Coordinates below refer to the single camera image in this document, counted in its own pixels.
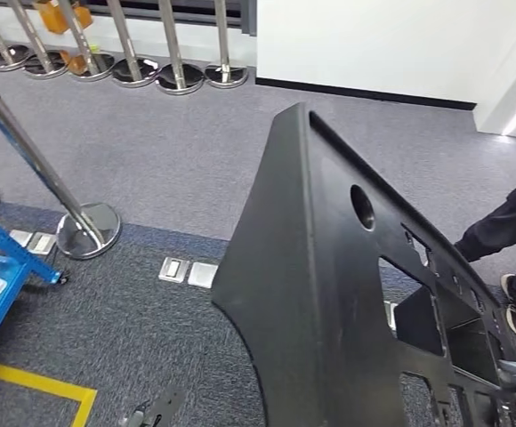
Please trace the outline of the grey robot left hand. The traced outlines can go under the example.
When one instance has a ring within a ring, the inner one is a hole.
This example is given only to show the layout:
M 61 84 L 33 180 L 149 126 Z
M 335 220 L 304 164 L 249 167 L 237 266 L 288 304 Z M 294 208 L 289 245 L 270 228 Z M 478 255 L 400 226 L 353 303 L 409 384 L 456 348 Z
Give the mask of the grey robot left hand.
M 118 426 L 169 426 L 184 400 L 184 391 L 169 386 L 155 400 L 146 400 L 135 406 L 129 415 L 121 418 Z

